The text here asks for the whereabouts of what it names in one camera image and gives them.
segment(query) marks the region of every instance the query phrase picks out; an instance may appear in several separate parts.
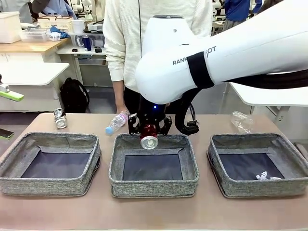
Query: black pants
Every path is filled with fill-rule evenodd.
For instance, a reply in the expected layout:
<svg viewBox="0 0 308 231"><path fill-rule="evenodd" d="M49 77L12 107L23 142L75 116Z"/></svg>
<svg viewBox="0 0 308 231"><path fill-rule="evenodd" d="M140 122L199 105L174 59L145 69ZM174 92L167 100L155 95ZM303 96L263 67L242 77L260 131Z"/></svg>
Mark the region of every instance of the black pants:
<svg viewBox="0 0 308 231"><path fill-rule="evenodd" d="M127 109L129 110L129 112L131 114L137 113L138 112L138 108L139 108L139 101L140 101L140 94L125 88L124 89L124 102L125 102L125 106L127 107ZM170 104L170 106L168 106L166 108L165 113L166 114L175 114L177 109L180 106L180 100L176 100L174 102L172 102Z"/></svg>

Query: beige tabletop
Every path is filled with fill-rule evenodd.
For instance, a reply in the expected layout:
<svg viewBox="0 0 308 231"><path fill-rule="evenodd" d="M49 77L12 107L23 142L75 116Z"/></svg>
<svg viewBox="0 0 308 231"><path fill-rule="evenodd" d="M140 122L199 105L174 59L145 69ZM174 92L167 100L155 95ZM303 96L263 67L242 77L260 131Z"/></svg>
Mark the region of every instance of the beige tabletop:
<svg viewBox="0 0 308 231"><path fill-rule="evenodd" d="M190 136L200 170L192 198L116 199L111 196L108 168L115 136L104 128L114 115L68 114L62 132L100 137L102 163L89 192L78 198L0 195L0 228L28 230L81 229L298 229L308 227L308 197L227 199L218 189L206 159L213 134L236 132L229 115L198 115L199 133ZM57 131L52 114L41 114L25 130ZM279 132L264 116L255 117L255 132ZM127 132L127 127L120 132ZM171 133L177 133L172 127Z"/></svg>
<svg viewBox="0 0 308 231"><path fill-rule="evenodd" d="M69 39L65 38L60 41L47 42L22 42L0 43L1 53L46 53L53 48L59 47L67 43Z"/></svg>

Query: black backpack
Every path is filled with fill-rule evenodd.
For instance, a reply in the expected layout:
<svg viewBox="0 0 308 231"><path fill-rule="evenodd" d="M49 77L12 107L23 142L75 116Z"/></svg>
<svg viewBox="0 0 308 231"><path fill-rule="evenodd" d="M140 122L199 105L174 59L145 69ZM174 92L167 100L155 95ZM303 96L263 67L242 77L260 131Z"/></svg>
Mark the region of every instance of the black backpack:
<svg viewBox="0 0 308 231"><path fill-rule="evenodd" d="M67 78L60 88L66 113L85 113L90 97L85 87L76 79Z"/></svg>

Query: plastic bottle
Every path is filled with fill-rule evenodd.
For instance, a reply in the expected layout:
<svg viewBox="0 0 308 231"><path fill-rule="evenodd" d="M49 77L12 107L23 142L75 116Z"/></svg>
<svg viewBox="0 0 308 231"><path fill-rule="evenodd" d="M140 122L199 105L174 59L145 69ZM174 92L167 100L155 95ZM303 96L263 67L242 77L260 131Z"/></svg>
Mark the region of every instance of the plastic bottle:
<svg viewBox="0 0 308 231"><path fill-rule="evenodd" d="M231 122L237 127L240 133L251 133L252 126L254 124L253 119L249 115L245 115L241 112L233 112L231 115Z"/></svg>
<svg viewBox="0 0 308 231"><path fill-rule="evenodd" d="M128 120L128 111L123 111L116 115L111 121L108 127L106 127L106 134L112 135L115 131L118 131Z"/></svg>

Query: dark blue thermos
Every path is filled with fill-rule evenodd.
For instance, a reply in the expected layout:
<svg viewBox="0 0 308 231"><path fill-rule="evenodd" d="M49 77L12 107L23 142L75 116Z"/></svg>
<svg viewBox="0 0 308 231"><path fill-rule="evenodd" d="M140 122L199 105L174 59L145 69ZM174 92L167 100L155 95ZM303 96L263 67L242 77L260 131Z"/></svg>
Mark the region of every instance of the dark blue thermos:
<svg viewBox="0 0 308 231"><path fill-rule="evenodd" d="M82 42L85 48L87 49L87 51L91 51L91 40L89 36L87 35L82 36Z"/></svg>

